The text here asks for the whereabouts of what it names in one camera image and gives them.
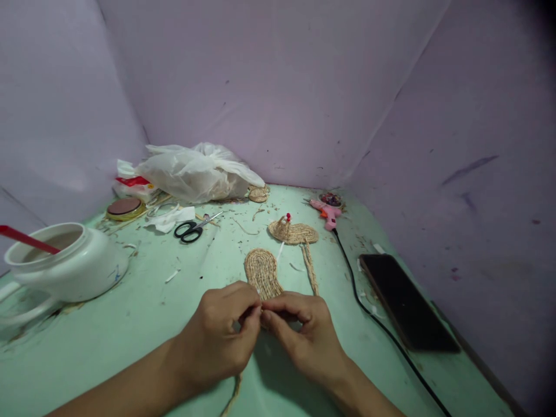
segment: pink glue gun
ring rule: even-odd
[[[332,229],[336,228],[336,217],[342,215],[342,210],[337,207],[329,206],[322,201],[307,199],[304,200],[308,202],[312,207],[320,210],[320,216],[326,219],[326,224],[324,225],[324,228],[326,230],[331,231]]]

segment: black power cord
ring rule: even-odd
[[[383,330],[384,332],[386,332],[386,334],[390,337],[390,339],[392,339],[392,341],[394,342],[394,344],[397,346],[398,350],[401,352],[401,354],[403,355],[403,357],[405,358],[405,360],[407,361],[407,363],[409,364],[409,366],[411,367],[411,369],[413,370],[413,372],[415,373],[415,375],[417,376],[417,378],[419,378],[419,381],[421,382],[421,384],[423,384],[423,386],[425,387],[425,389],[429,392],[430,396],[433,398],[433,400],[436,402],[436,404],[438,405],[438,407],[442,410],[442,412],[444,413],[444,415],[446,417],[452,417],[452,415],[450,414],[450,412],[446,409],[446,407],[444,407],[444,404],[440,401],[440,399],[436,396],[436,394],[434,393],[434,391],[431,389],[431,387],[429,386],[429,384],[427,384],[427,382],[425,381],[425,379],[423,378],[423,376],[421,375],[421,373],[417,370],[417,368],[415,367],[415,365],[413,364],[413,361],[411,360],[411,358],[407,355],[407,352],[405,351],[405,349],[402,347],[402,345],[398,342],[398,340],[396,339],[396,337],[394,337],[394,335],[392,334],[392,332],[390,332],[390,330],[388,330],[388,328],[382,324],[380,322],[380,320],[378,320],[369,310],[367,310],[367,308],[363,305],[363,303],[361,302],[361,300],[359,299],[359,295],[357,294],[357,286],[355,285],[355,277],[353,275],[353,269],[351,264],[349,263],[349,259],[348,256],[346,255],[346,251],[343,249],[342,246],[342,242],[340,242],[340,237],[338,236],[338,232],[336,231],[336,229],[332,229],[332,232],[334,233],[334,235],[336,236],[336,239],[338,239],[338,244],[340,245],[340,249],[342,250],[342,254],[344,259],[346,260],[347,266],[349,267],[349,273],[352,276],[352,286],[353,286],[353,295],[355,295],[355,300],[357,300],[357,303],[359,304],[359,307],[361,307],[363,309],[363,311],[365,311],[370,318],[372,318]]]

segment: white plastic bag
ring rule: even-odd
[[[147,145],[152,156],[135,169],[138,175],[187,203],[243,197],[261,177],[222,145],[200,143],[192,149],[179,145]]]

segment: black phone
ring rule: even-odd
[[[408,349],[460,351],[459,345],[393,256],[361,255],[359,261]]]

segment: small woven piece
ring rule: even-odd
[[[263,301],[284,291],[278,282],[277,268],[274,255],[264,249],[253,249],[245,257],[247,282],[257,289]]]
[[[303,223],[291,225],[290,222],[282,223],[284,216],[277,222],[268,225],[268,231],[275,239],[285,242],[286,244],[299,244],[307,240],[309,243],[315,243],[319,239],[319,234],[311,226]]]
[[[317,284],[317,277],[314,274],[313,258],[311,257],[311,250],[309,249],[309,242],[307,239],[305,239],[305,246],[301,245],[301,252],[303,252],[303,259],[305,260],[305,265],[307,266],[307,274],[309,275],[311,288],[313,288],[313,294],[318,295],[319,285]]]
[[[249,187],[249,190],[249,199],[251,201],[254,201],[256,203],[264,203],[268,200],[268,193],[270,192],[270,188],[268,188],[267,185],[260,188],[251,185]]]

